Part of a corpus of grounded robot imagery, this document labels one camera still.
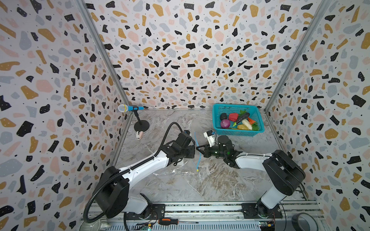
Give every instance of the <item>microphone stand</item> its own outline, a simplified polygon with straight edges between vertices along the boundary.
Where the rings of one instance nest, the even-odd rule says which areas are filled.
[[[133,106],[133,112],[134,112],[134,115],[136,116],[136,118],[138,119],[138,121],[135,123],[134,125],[134,130],[136,132],[145,132],[146,130],[149,129],[149,122],[146,121],[146,120],[141,120],[139,118],[139,114],[138,114],[138,107],[137,106]]]

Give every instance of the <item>green pepper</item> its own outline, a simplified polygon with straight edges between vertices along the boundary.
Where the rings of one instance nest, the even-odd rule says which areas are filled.
[[[259,126],[257,123],[252,124],[252,130],[253,131],[259,131]]]

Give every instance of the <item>eggplant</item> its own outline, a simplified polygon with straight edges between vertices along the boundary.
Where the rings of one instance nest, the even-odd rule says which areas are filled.
[[[235,127],[242,120],[248,119],[249,116],[250,116],[249,112],[246,112],[246,113],[242,114],[241,116],[239,116],[238,119],[234,122],[233,127]]]

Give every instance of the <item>screwdriver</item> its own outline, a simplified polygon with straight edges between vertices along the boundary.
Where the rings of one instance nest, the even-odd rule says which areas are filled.
[[[199,222],[196,222],[196,221],[179,221],[178,219],[171,219],[171,218],[161,218],[158,221],[158,224],[160,224],[160,225],[178,225],[179,223],[198,224]]]

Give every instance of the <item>gray marble floor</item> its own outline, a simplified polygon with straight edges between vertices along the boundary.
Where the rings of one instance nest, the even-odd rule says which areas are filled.
[[[212,130],[212,111],[139,111],[140,119],[147,120],[150,128],[144,132],[141,140],[135,137],[134,117],[128,130],[116,167],[133,164],[156,152],[168,125],[175,121],[183,130],[190,130],[196,135],[199,145],[208,143],[203,132]],[[265,132],[254,137],[229,136],[235,150],[248,153],[271,153],[278,148],[271,128],[262,115]],[[177,138],[179,130],[172,126],[166,141]],[[134,188],[133,193],[144,193],[152,201],[256,201],[268,190],[272,183],[266,172],[253,169],[234,169],[223,160],[201,158],[199,172],[196,164],[199,152],[194,159],[185,159],[184,165],[170,165],[146,177]],[[295,192],[285,200],[303,200]]]

